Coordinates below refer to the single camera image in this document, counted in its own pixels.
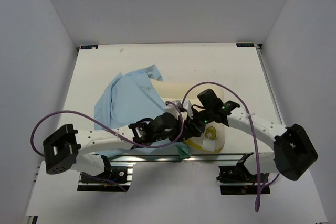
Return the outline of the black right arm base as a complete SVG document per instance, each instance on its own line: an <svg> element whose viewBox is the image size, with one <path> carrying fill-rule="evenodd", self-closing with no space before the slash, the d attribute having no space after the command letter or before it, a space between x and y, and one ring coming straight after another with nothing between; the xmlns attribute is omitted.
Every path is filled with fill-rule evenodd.
<svg viewBox="0 0 336 224"><path fill-rule="evenodd" d="M216 177L220 184L221 195L257 195L256 172L249 172L244 166L253 153L244 154L235 165L219 166Z"/></svg>

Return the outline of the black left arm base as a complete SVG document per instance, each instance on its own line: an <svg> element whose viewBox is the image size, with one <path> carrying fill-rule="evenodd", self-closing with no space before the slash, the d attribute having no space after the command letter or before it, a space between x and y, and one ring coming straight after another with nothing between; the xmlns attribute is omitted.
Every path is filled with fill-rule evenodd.
<svg viewBox="0 0 336 224"><path fill-rule="evenodd" d="M111 165L104 155L101 158L103 172L96 176L80 173L77 191L126 193L131 184L132 168L129 165Z"/></svg>

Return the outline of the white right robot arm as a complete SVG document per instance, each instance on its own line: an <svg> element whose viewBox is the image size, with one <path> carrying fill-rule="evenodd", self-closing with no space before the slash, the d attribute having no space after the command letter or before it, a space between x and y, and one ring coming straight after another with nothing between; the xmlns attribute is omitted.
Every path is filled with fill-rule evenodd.
<svg viewBox="0 0 336 224"><path fill-rule="evenodd" d="M216 122L243 131L269 146L274 154L267 158L251 154L237 163L238 177L247 182L256 175L252 161L260 163L262 173L280 173L285 178L297 181L318 159L318 154L305 129L294 124L285 126L264 120L247 113L240 104L223 102L212 89L198 94L203 109L191 109L184 122L186 137L201 136L206 125Z"/></svg>

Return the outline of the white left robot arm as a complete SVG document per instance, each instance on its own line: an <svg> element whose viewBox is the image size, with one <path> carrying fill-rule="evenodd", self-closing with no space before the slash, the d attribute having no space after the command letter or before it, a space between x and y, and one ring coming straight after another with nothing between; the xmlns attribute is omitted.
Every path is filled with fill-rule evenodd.
<svg viewBox="0 0 336 224"><path fill-rule="evenodd" d="M182 132L182 117L167 112L117 129L76 130L72 124L65 124L43 141L46 172L56 175L76 170L104 182L110 178L111 168L108 158L98 152L157 148L155 142L177 142Z"/></svg>

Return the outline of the cream quilted pillow yellow edge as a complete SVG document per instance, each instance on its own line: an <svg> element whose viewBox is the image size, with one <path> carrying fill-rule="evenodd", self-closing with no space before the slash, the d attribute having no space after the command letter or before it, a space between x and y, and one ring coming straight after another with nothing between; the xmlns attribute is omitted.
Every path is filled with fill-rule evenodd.
<svg viewBox="0 0 336 224"><path fill-rule="evenodd" d="M173 83L151 81L163 101L182 100L186 92L193 86L191 83ZM194 88L187 96L186 103L201 105L197 95L206 89L212 89L217 97L224 100L224 90L218 86L204 84ZM216 122L206 124L205 132L200 137L192 137L183 141L184 145L199 151L219 153L225 145L225 126Z"/></svg>

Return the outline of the light blue pillowcase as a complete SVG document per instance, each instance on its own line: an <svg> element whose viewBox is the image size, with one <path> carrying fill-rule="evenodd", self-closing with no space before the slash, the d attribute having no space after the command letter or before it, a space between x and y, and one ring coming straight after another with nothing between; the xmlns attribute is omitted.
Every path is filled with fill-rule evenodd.
<svg viewBox="0 0 336 224"><path fill-rule="evenodd" d="M151 80L163 81L156 65L118 74L96 103L94 119L116 129L162 115L165 103Z"/></svg>

